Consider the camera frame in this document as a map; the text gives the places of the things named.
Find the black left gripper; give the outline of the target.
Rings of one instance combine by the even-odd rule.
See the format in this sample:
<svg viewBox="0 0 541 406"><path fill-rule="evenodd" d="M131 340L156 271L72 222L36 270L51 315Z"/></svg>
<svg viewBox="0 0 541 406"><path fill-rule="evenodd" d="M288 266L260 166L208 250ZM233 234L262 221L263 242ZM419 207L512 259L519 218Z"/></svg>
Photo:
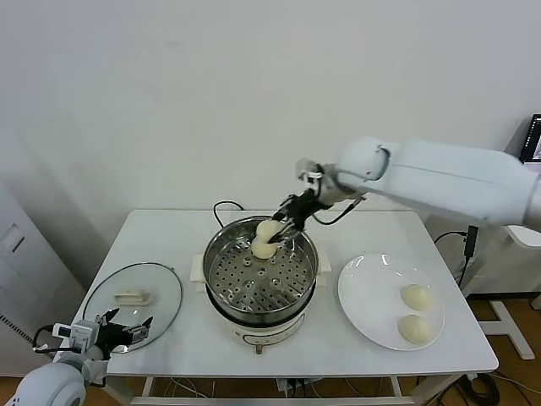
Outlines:
<svg viewBox="0 0 541 406"><path fill-rule="evenodd" d="M100 326L96 347L101 350L104 359L110 359L116 347L140 343L149 335L152 316L138 326L127 327L112 322L118 312L119 308L114 308L96 316L96 323Z"/></svg>

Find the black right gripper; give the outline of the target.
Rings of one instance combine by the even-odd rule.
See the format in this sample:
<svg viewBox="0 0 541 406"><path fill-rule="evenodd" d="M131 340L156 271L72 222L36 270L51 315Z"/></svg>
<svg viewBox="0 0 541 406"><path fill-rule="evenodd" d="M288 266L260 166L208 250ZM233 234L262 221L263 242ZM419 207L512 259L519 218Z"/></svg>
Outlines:
<svg viewBox="0 0 541 406"><path fill-rule="evenodd" d="M319 201L312 189L305 190L301 195L289 195L273 214L272 219L285 221L292 226L285 226L274 233L269 244L281 244L294 240L305 228L306 221L316 212L327 210L328 205Z"/></svg>

